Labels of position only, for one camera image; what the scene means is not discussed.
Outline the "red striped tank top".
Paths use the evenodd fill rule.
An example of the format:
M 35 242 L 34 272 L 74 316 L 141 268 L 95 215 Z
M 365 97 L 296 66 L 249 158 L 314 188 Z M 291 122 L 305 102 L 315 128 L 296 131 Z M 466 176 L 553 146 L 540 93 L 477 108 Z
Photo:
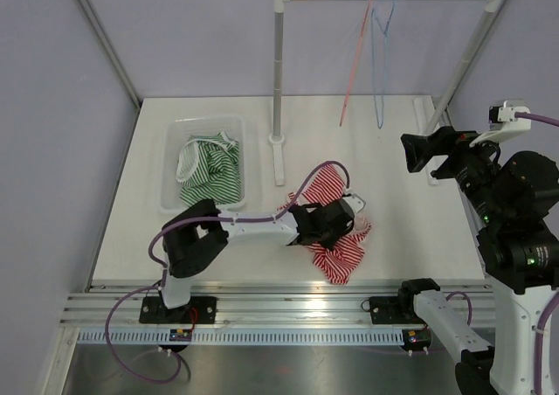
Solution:
M 333 164 L 320 168 L 304 191 L 297 197 L 296 204 L 326 205 L 341 198 L 346 190 L 346 182 Z M 335 285 L 348 283 L 350 275 L 361 264 L 366 253 L 365 241 L 372 230 L 369 219 L 359 213 L 350 233 L 341 237 L 333 249 L 320 244 L 306 246 L 313 257 L 313 263 L 328 280 Z

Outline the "blue wire hanger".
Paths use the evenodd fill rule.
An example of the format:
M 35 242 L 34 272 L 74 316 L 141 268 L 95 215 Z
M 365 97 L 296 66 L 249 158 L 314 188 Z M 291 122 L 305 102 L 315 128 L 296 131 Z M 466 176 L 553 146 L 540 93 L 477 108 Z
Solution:
M 390 25 L 396 8 L 396 0 L 391 0 L 390 13 L 383 21 L 376 7 L 369 14 L 370 42 L 371 42 L 371 86 L 373 92 L 373 106 L 375 109 L 376 125 L 383 128 L 385 113 L 385 94 L 388 75 L 388 56 Z

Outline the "green striped tank top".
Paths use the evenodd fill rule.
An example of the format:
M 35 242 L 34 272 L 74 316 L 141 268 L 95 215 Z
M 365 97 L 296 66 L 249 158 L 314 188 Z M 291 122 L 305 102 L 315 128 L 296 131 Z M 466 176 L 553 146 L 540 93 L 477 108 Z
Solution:
M 187 206 L 212 199 L 216 205 L 242 199 L 239 142 L 225 131 L 192 135 L 178 155 L 176 181 L 179 198 Z

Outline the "pink wire hanger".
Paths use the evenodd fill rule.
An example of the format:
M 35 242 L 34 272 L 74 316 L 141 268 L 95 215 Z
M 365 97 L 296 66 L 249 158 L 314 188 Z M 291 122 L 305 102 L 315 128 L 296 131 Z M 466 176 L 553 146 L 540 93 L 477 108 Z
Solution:
M 342 103 L 342 111 L 341 111 L 341 116 L 340 116 L 340 120 L 339 120 L 339 127 L 340 128 L 343 126 L 343 123 L 345 121 L 346 114 L 347 114 L 347 111 L 348 111 L 349 99 L 350 99 L 350 96 L 351 96 L 353 88 L 354 88 L 355 77 L 357 75 L 357 70 L 358 70 L 358 66 L 359 66 L 359 59 L 360 59 L 360 56 L 361 56 L 361 53 L 362 53 L 362 44 L 363 44 L 363 39 L 364 39 L 364 36 L 365 36 L 365 32 L 367 30 L 367 23 L 368 23 L 368 20 L 369 20 L 369 14 L 370 14 L 370 9 L 371 9 L 372 2 L 373 2 L 373 0 L 367 0 L 367 7 L 365 8 L 365 12 L 363 13 L 363 17 L 362 17 L 362 22 L 360 24 L 359 36 L 358 36 L 356 47 L 355 47 L 355 54 L 354 54 L 354 58 L 352 60 L 352 65 L 351 65 L 351 68 L 350 68 L 349 80 L 348 80 L 348 84 L 347 84 L 347 88 L 346 88 L 346 93 L 344 95 L 344 100 L 343 100 L 343 103 Z

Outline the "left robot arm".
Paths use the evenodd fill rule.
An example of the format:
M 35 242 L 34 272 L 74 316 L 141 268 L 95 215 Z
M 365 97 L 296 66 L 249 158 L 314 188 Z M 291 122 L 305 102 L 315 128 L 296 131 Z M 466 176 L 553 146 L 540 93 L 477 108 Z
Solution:
M 228 245 L 249 239 L 332 249 L 349 234 L 364 207 L 365 202 L 355 194 L 325 205 L 295 204 L 270 213 L 221 211 L 211 199 L 194 204 L 164 225 L 148 247 L 152 252 L 161 240 L 165 252 L 158 313 L 167 322 L 181 322 L 189 312 L 191 278 L 202 273 Z

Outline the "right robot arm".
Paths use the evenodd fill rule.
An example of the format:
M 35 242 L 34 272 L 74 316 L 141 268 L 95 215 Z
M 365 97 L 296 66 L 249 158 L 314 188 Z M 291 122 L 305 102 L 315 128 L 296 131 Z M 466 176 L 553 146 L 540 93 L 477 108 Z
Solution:
M 558 200 L 556 163 L 534 151 L 501 163 L 496 142 L 451 127 L 405 134 L 401 142 L 411 173 L 441 157 L 432 176 L 454 180 L 481 220 L 477 241 L 493 290 L 495 340 L 461 320 L 431 279 L 403 282 L 398 315 L 435 333 L 464 394 L 557 393 L 549 321 L 558 306 L 558 240 L 545 223 Z

